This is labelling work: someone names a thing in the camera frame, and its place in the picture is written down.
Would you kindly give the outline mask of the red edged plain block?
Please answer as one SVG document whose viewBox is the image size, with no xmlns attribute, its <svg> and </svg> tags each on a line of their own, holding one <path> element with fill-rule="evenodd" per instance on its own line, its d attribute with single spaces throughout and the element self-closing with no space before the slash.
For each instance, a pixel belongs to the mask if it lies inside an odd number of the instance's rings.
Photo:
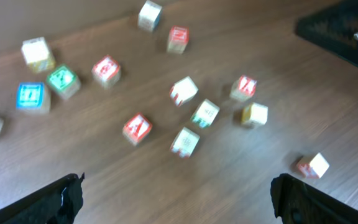
<svg viewBox="0 0 358 224">
<path fill-rule="evenodd" d="M 198 92 L 198 87 L 193 80 L 187 76 L 176 82 L 170 89 L 170 98 L 176 106 L 190 101 Z"/>
</svg>

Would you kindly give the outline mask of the green edged plain block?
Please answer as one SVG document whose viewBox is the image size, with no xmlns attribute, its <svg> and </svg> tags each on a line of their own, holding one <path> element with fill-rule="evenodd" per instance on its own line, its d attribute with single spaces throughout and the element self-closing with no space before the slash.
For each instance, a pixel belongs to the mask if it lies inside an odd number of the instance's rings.
<svg viewBox="0 0 358 224">
<path fill-rule="evenodd" d="M 219 110 L 220 108 L 212 101 L 205 99 L 193 113 L 191 122 L 198 125 L 201 129 L 208 128 L 217 117 Z"/>
</svg>

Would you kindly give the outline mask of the red Y letter block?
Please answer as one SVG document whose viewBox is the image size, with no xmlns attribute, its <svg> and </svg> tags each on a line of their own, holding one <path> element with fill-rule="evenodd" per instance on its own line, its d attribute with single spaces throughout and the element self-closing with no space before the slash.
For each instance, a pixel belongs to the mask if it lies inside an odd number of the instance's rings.
<svg viewBox="0 0 358 224">
<path fill-rule="evenodd" d="M 242 75 L 231 88 L 230 97 L 237 101 L 247 101 L 252 98 L 257 86 L 257 80 Z"/>
</svg>

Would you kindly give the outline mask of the plain red trimmed block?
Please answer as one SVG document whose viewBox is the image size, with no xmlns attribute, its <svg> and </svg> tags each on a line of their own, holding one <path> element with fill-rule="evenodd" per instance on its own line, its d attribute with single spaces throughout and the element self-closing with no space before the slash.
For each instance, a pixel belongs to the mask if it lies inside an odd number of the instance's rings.
<svg viewBox="0 0 358 224">
<path fill-rule="evenodd" d="M 181 158 L 189 158 L 200 140 L 200 136 L 184 127 L 174 139 L 170 150 Z"/>
</svg>

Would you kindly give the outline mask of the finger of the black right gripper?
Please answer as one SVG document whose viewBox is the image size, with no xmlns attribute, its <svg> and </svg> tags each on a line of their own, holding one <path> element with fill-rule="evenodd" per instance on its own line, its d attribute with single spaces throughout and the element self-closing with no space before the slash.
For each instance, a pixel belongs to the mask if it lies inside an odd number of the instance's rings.
<svg viewBox="0 0 358 224">
<path fill-rule="evenodd" d="M 358 0 L 301 17 L 295 34 L 358 67 Z"/>
</svg>

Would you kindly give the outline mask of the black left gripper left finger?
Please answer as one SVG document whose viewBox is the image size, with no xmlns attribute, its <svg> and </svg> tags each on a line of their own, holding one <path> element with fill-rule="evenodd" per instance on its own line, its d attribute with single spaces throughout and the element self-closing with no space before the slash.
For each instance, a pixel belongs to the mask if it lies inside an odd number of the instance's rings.
<svg viewBox="0 0 358 224">
<path fill-rule="evenodd" d="M 84 179 L 68 174 L 0 209 L 0 224 L 73 224 L 83 206 Z"/>
</svg>

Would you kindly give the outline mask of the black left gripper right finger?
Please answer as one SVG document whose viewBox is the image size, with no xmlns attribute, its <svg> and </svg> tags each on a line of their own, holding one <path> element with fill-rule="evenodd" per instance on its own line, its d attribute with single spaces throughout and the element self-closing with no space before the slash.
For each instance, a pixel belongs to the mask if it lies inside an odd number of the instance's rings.
<svg viewBox="0 0 358 224">
<path fill-rule="evenodd" d="M 270 195 L 283 224 L 358 224 L 358 210 L 290 174 L 271 181 Z"/>
</svg>

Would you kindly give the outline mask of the plain wooden picture block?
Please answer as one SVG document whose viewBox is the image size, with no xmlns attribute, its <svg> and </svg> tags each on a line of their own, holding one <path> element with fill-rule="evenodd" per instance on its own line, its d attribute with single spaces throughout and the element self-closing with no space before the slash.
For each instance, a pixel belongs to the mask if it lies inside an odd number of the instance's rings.
<svg viewBox="0 0 358 224">
<path fill-rule="evenodd" d="M 329 163 L 322 153 L 302 157 L 296 164 L 298 170 L 309 179 L 320 179 L 329 169 Z"/>
</svg>

